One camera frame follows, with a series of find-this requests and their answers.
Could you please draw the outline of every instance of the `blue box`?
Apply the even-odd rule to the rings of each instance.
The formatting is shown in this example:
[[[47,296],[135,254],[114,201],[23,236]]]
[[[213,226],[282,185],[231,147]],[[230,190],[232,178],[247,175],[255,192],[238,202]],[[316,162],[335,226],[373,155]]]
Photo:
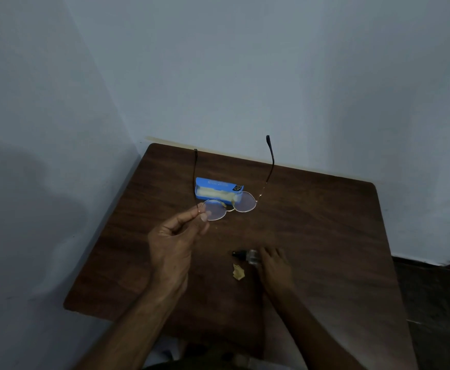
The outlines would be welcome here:
[[[200,200],[216,199],[227,205],[232,205],[232,198],[237,192],[242,192],[244,186],[225,181],[196,178],[194,193]]]

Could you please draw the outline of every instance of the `round eyeglasses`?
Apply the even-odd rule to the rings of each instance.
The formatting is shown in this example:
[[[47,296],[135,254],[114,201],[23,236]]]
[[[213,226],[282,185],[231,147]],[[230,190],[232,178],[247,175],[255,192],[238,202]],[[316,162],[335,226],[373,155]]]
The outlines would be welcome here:
[[[269,135],[266,136],[266,142],[268,143],[269,151],[271,152],[271,159],[273,160],[273,163],[271,165],[271,170],[269,171],[268,178],[266,178],[266,182],[261,190],[261,193],[259,194],[259,198],[261,198],[264,189],[266,188],[268,184],[268,180],[271,176],[271,173],[273,172],[273,168],[275,167],[275,157],[273,155],[273,149],[271,148],[271,140],[269,138]],[[196,182],[196,164],[197,164],[197,157],[198,152],[197,149],[194,149],[194,173],[193,173],[193,183],[192,183],[192,190],[194,194],[194,199],[196,200],[196,205],[198,205],[198,200],[195,194],[195,182]],[[209,199],[204,201],[204,204],[206,205],[206,212],[208,213],[208,220],[218,220],[225,217],[225,214],[227,211],[238,211],[241,213],[245,213],[248,211],[253,210],[258,201],[254,198],[252,194],[249,192],[241,191],[234,194],[234,196],[231,199],[232,207],[233,209],[228,209],[229,206],[227,206],[224,202],[218,200],[218,199]]]

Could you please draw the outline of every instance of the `brown tabletop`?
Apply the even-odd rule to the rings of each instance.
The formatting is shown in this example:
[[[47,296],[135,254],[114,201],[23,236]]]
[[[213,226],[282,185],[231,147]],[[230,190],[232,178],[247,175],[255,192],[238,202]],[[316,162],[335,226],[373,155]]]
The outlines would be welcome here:
[[[149,277],[146,235],[194,203],[194,152],[151,144],[64,307],[116,320]],[[257,196],[270,165],[199,153],[196,176],[244,184]],[[258,206],[211,222],[192,255],[188,289],[164,332],[262,357],[255,270],[232,277],[231,251],[283,247],[302,299],[369,369],[417,369],[373,184],[276,166]]]

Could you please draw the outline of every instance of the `wall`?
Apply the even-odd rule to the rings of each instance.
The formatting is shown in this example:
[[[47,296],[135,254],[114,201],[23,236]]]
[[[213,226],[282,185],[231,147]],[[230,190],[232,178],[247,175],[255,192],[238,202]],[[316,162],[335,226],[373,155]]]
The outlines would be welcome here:
[[[148,136],[376,184],[393,254],[450,262],[450,0],[66,0]]]
[[[64,311],[139,154],[63,0],[0,0],[0,369],[64,369],[107,327]]]

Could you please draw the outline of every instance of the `forearm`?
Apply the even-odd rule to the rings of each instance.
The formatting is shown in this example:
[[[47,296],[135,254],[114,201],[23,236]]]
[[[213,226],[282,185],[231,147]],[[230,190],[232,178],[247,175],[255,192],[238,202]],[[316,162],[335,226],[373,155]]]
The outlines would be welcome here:
[[[179,294],[152,283],[106,332],[76,370],[141,369]]]
[[[326,331],[293,293],[272,303],[295,340],[309,370],[363,370],[364,367]]]

